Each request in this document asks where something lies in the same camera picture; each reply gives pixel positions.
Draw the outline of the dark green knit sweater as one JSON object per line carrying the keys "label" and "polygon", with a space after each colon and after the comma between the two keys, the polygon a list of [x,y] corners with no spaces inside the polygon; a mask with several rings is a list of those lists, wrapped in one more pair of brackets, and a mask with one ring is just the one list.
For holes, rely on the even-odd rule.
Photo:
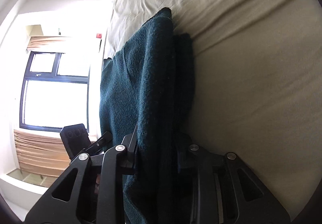
{"label": "dark green knit sweater", "polygon": [[111,59],[100,83],[100,128],[118,145],[137,134],[136,171],[123,177],[124,210],[131,223],[179,223],[180,145],[195,92],[192,39],[175,35],[163,8]]}

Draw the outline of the beige roman blind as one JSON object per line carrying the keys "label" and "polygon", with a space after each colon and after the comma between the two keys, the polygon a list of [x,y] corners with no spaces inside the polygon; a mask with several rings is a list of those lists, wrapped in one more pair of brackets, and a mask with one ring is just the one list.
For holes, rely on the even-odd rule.
{"label": "beige roman blind", "polygon": [[14,141],[21,170],[59,177],[70,164],[63,142],[58,137],[14,130]]}

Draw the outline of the black framed window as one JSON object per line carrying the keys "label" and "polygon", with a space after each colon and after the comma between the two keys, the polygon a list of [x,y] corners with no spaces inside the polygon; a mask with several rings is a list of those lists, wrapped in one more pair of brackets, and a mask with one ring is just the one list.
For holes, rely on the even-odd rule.
{"label": "black framed window", "polygon": [[32,51],[21,89],[20,128],[59,132],[83,124],[88,130],[89,82],[87,55]]}

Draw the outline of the beige bed cover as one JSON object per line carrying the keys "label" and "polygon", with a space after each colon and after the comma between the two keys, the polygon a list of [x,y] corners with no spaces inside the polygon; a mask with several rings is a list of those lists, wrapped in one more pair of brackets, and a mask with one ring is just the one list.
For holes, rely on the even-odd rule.
{"label": "beige bed cover", "polygon": [[190,135],[236,152],[294,219],[321,180],[318,0],[115,0],[109,51],[164,7],[193,40]]}

